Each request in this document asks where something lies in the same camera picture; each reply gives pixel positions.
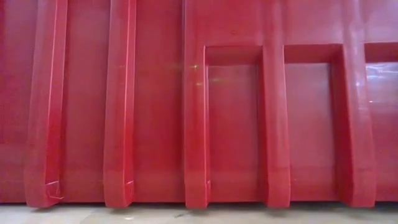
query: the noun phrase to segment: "red metal wall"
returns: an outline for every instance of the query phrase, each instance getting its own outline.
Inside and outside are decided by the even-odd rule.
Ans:
[[[398,201],[396,0],[0,0],[0,203]]]

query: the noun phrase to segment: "gray floor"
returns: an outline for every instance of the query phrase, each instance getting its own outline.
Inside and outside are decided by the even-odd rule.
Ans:
[[[173,204],[138,204],[125,210],[98,204],[57,205],[45,210],[0,205],[0,224],[5,223],[398,223],[398,203],[382,203],[373,209],[353,209],[340,203],[293,203],[286,210],[253,203],[214,204],[207,210],[187,210]]]

